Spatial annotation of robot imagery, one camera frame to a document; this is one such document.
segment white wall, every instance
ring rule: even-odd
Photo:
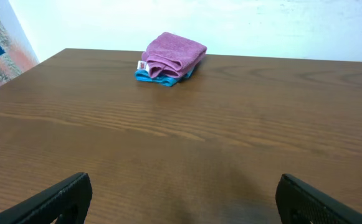
[[[144,50],[163,31],[209,54],[362,61],[362,0],[10,0],[40,62]]]

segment table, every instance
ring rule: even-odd
[[[168,88],[140,55],[65,49],[0,87],[0,211],[88,172],[86,223],[280,223],[290,173],[362,213],[362,63],[208,55]]]

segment patterned fabric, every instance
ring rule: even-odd
[[[11,21],[11,23],[3,24],[1,19]],[[5,25],[11,26],[11,30],[15,28],[16,34],[11,35]],[[28,40],[24,40],[24,37],[25,35],[9,1],[0,0],[0,86],[38,63],[34,52],[30,52],[31,46],[29,46]]]

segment white label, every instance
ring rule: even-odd
[[[138,65],[136,66],[136,69],[143,69],[149,72],[149,65],[147,64],[147,62],[144,61],[138,61]]]

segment wooden table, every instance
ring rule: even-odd
[[[88,172],[86,223],[280,223],[290,173],[362,213],[362,63],[66,49],[0,87],[0,211]]]

